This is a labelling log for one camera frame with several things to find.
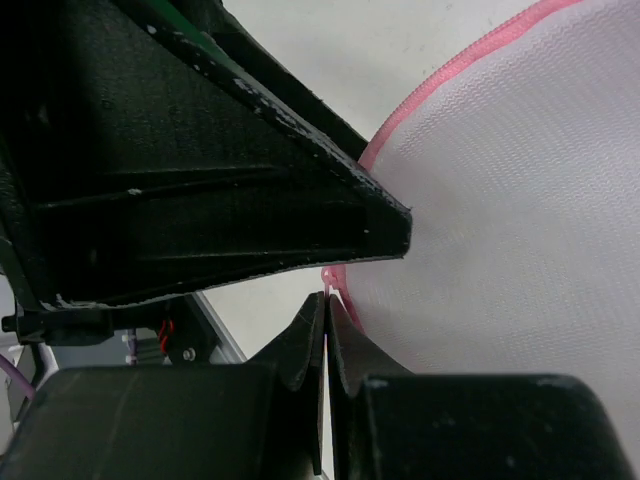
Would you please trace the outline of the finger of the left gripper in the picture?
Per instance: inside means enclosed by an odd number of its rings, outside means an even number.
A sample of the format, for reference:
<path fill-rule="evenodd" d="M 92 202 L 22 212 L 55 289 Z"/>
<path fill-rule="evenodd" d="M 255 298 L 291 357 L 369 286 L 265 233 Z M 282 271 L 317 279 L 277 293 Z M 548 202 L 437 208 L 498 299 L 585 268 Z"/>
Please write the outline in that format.
<path fill-rule="evenodd" d="M 185 0 L 172 5 L 254 79 L 275 94 L 300 117 L 326 134 L 354 160 L 367 141 L 320 98 L 301 83 L 224 7 L 221 1 Z"/>
<path fill-rule="evenodd" d="M 1 5 L 1 145 L 56 303 L 404 256 L 409 210 L 173 2 Z"/>

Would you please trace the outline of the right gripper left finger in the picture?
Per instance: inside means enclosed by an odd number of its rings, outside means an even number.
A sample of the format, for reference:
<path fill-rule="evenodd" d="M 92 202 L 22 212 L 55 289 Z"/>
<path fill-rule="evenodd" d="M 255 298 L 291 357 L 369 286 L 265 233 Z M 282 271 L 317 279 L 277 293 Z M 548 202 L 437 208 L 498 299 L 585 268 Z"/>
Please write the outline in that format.
<path fill-rule="evenodd" d="M 251 359 L 61 370 L 1 461 L 5 479 L 306 479 L 322 471 L 325 298 Z"/>

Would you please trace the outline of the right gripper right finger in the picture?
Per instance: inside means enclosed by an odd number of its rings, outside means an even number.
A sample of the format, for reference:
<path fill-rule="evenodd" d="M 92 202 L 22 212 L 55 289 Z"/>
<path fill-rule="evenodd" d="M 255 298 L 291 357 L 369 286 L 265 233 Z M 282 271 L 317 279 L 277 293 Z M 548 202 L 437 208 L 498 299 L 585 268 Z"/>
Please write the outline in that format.
<path fill-rule="evenodd" d="M 326 302 L 339 479 L 630 479 L 605 409 L 566 375 L 418 375 Z"/>

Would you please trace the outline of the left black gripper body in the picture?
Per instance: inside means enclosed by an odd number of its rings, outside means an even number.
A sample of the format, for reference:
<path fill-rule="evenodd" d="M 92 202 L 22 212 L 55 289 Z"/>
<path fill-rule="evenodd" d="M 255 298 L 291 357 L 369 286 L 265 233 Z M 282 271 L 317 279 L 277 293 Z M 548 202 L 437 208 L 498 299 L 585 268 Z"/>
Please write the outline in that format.
<path fill-rule="evenodd" d="M 21 344 L 96 345 L 114 335 L 109 313 L 66 309 L 54 300 L 53 277 L 5 144 L 1 145 L 1 267 L 16 304 L 14 317 L 2 326 Z"/>

